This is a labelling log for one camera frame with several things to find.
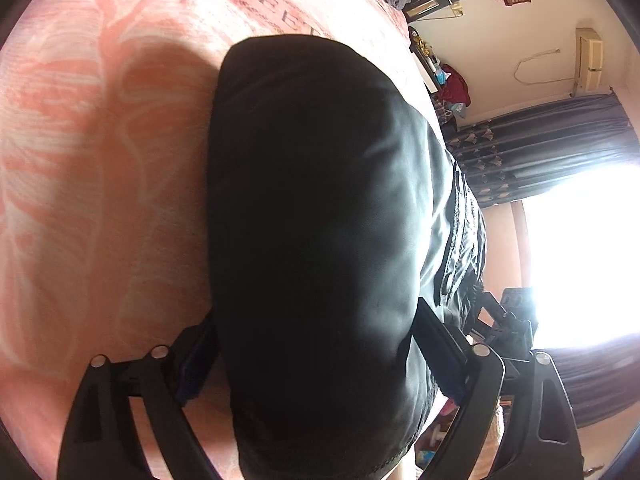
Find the plaid cloth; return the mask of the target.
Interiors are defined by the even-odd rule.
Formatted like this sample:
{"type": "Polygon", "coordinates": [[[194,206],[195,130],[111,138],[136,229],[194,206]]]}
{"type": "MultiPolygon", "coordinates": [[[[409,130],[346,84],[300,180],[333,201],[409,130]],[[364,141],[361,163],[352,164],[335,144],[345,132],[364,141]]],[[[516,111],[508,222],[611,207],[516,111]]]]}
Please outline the plaid cloth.
{"type": "Polygon", "coordinates": [[[448,110],[445,103],[437,96],[431,96],[431,100],[442,132],[457,132],[457,119],[454,117],[454,113],[448,110]]]}

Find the black nightstand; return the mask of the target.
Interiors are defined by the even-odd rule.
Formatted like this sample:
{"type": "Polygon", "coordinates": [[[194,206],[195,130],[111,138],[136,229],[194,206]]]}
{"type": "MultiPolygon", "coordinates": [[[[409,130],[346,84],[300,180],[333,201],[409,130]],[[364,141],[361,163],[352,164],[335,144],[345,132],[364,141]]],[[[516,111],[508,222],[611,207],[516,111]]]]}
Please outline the black nightstand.
{"type": "Polygon", "coordinates": [[[431,46],[422,39],[420,34],[412,27],[408,27],[409,33],[409,50],[416,58],[418,69],[425,82],[428,92],[435,94],[442,88],[442,84],[446,80],[442,76],[442,69],[439,66],[439,60],[434,55],[431,46]]]}

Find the pink bed with sheet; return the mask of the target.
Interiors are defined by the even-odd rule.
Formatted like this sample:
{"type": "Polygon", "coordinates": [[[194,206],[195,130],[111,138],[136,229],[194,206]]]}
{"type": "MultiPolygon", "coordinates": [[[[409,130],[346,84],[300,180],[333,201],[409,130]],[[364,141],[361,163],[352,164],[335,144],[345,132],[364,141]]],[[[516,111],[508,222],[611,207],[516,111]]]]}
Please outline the pink bed with sheet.
{"type": "Polygon", "coordinates": [[[20,0],[1,33],[1,419],[51,479],[89,360],[208,311],[206,138],[232,44],[331,38],[430,103],[383,0],[20,0]]]}

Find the wall air conditioner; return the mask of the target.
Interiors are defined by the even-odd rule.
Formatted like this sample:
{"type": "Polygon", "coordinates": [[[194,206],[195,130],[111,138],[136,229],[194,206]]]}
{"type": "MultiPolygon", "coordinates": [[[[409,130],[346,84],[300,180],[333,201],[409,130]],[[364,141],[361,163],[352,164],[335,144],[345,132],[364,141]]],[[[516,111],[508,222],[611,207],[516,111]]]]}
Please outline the wall air conditioner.
{"type": "Polygon", "coordinates": [[[596,92],[600,86],[604,61],[604,43],[590,27],[576,29],[575,93],[596,92]]]}

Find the black quilted pants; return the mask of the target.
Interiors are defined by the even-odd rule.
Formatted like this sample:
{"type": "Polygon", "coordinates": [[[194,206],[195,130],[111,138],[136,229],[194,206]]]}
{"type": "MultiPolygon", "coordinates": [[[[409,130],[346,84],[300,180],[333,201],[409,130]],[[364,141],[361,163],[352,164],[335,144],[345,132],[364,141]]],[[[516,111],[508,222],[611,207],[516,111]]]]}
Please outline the black quilted pants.
{"type": "Polygon", "coordinates": [[[209,125],[209,281],[247,479],[379,479],[436,387],[411,327],[463,324],[483,220],[393,81],[319,37],[224,57],[209,125]]]}

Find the dark patterned curtain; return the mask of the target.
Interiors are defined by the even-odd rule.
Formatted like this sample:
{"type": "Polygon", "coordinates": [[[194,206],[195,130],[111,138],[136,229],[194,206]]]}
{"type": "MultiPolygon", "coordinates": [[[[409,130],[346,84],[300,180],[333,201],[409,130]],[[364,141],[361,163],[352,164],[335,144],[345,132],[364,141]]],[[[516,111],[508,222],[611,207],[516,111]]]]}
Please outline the dark patterned curtain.
{"type": "Polygon", "coordinates": [[[639,160],[639,140],[613,92],[446,125],[442,135],[483,208],[540,195],[595,166],[639,160]]]}

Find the dark red clothes pile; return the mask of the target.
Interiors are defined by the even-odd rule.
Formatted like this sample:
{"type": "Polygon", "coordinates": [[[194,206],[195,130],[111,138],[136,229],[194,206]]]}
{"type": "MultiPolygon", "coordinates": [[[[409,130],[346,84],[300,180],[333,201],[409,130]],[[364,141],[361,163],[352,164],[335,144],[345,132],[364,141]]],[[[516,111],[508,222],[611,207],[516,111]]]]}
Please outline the dark red clothes pile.
{"type": "Polygon", "coordinates": [[[446,81],[438,92],[439,99],[442,102],[463,104],[465,107],[469,107],[471,97],[464,78],[448,64],[442,64],[442,71],[445,73],[446,81]]]}

